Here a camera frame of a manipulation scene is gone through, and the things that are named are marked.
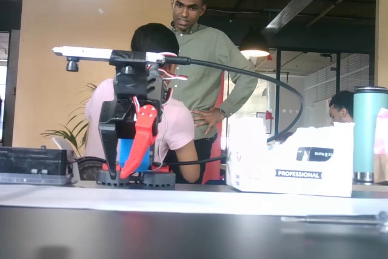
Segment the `pink object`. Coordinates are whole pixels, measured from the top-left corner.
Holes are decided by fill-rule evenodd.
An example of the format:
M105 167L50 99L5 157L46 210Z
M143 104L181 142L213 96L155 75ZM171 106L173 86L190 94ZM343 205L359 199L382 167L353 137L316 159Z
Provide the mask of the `pink object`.
M380 109L376 119L375 154L388 153L388 109Z
M98 131L99 116L101 106L104 101L111 101L114 98L113 79L103 81L94 91L92 98L86 104L85 116L89 120L89 134L85 148L85 156L93 156L105 159L102 142ZM182 148L194 140L194 121L190 111L180 101L171 98L170 102L163 107L167 117L167 132L161 143L162 159L166 157L169 149L176 150ZM164 131L166 121L162 121L158 126L158 136L155 141L155 152L158 153L158 146ZM159 162L159 157L155 155L155 161Z

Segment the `desk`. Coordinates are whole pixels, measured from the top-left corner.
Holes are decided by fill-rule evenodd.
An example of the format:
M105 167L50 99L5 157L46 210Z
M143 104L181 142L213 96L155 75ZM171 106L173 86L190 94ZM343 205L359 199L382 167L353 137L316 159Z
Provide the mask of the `desk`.
M383 240L290 234L278 217L0 207L1 258L382 259Z
M70 187L0 185L0 257L382 259L388 254L388 239L373 232L341 226L347 235L340 235L328 226L329 233L311 234L277 217L375 214L388 209L385 192L333 198L240 193L213 185L174 189L111 189L91 181Z

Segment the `ceiling light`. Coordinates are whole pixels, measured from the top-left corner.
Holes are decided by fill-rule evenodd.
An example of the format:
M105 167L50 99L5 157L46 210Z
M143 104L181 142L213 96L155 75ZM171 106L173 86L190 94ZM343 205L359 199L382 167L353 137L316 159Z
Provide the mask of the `ceiling light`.
M245 57L264 57L269 55L267 41L263 35L254 29L241 40L239 49Z

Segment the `black base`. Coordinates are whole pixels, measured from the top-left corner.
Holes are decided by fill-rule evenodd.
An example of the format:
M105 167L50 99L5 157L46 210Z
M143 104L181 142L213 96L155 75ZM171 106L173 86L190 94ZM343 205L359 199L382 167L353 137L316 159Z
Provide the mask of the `black base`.
M99 170L96 182L99 185L126 187L133 183L141 183L151 187L169 187L175 185L175 173L172 172L145 172L141 177L129 176L126 179L120 178L120 171L117 171L116 179L111 179L109 171Z
M167 187L175 185L175 173L146 172L141 177L142 184L152 187Z
M113 186L113 187L125 187L125 186L129 186L130 183L139 182L138 177L129 176L126 179L121 179L120 172L121 171L117 171L116 179L113 180L109 175L109 171L99 170L97 172L96 182L97 184L100 184L100 185Z

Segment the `orange wall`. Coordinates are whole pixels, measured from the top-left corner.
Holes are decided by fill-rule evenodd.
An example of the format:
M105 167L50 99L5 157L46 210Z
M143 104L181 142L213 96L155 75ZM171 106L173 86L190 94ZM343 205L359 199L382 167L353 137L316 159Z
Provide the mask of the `orange wall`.
M88 96L79 93L79 83L113 76L102 62L83 61L78 73L66 72L53 47L130 49L137 27L170 20L170 0L23 0L13 146L54 147L40 133L59 129L71 104Z

